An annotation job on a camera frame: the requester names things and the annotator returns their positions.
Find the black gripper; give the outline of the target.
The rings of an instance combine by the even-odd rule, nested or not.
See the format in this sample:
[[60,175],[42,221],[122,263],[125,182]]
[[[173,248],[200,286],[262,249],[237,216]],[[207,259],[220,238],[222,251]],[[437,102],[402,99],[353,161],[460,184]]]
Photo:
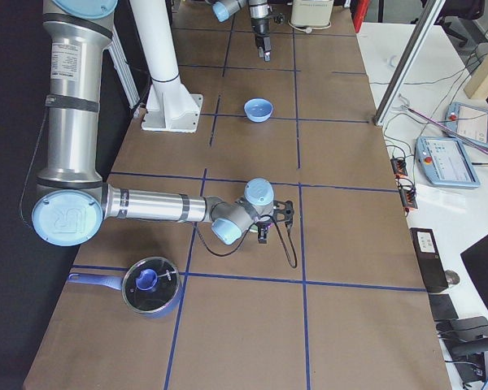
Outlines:
[[270,40],[270,32],[269,32],[269,17],[263,17],[252,20],[252,30],[255,34],[255,45],[258,49],[259,57],[264,62],[269,62],[270,52],[265,50],[271,50],[271,40]]
[[268,231],[272,223],[272,216],[269,214],[261,215],[255,222],[257,229],[257,240],[260,244],[266,244],[268,242]]

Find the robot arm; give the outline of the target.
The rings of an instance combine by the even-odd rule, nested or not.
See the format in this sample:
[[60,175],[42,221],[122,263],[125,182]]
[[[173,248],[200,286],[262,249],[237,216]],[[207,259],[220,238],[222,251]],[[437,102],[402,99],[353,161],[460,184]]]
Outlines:
[[165,1],[129,4],[146,56],[146,90],[139,93],[133,67],[115,28],[114,1],[46,1],[43,25],[51,38],[50,92],[46,97],[46,167],[37,175],[35,232],[52,245],[74,246],[92,238],[109,218],[178,223],[206,222],[225,244],[274,219],[271,184],[253,179],[232,202],[218,197],[116,188],[104,176],[115,154],[100,146],[100,88],[110,56],[128,102],[145,107],[144,129],[192,133],[203,96],[182,84]]
[[271,40],[270,40],[270,7],[264,0],[222,0],[215,1],[211,9],[215,17],[224,22],[230,16],[236,14],[241,9],[247,8],[251,18],[251,29],[255,35],[255,45],[258,55],[265,62],[271,59]]

